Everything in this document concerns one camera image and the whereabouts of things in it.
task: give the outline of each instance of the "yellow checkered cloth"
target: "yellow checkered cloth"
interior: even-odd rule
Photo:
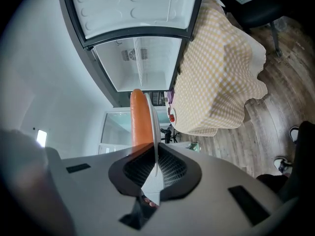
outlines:
[[[228,21],[214,0],[203,0],[193,36],[174,87],[174,127],[186,134],[214,136],[218,128],[239,127],[244,103],[267,93],[256,78],[258,72],[252,72],[263,69],[265,50],[258,43],[260,51],[254,50],[250,37]]]

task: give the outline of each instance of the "orange sausage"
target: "orange sausage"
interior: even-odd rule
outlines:
[[[153,143],[150,110],[146,96],[135,89],[130,96],[132,146]]]

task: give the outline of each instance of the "window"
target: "window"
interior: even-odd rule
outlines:
[[[37,134],[37,139],[36,141],[42,146],[45,147],[46,144],[46,137],[47,133],[45,131],[42,131],[39,129],[38,134]]]

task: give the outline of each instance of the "refrigerator vent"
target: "refrigerator vent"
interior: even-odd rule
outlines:
[[[148,59],[148,49],[141,48],[141,59]]]
[[[129,58],[131,58],[132,60],[136,60],[136,52],[134,49],[130,51]]]
[[[129,61],[128,51],[124,50],[122,51],[122,56],[124,61]]]

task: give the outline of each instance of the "shoe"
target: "shoe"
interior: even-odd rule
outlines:
[[[297,135],[299,133],[299,127],[291,127],[289,131],[289,135],[291,137],[291,140],[296,144],[297,141]]]
[[[278,171],[284,174],[291,174],[292,172],[292,163],[288,162],[284,157],[278,156],[274,160],[274,165]]]

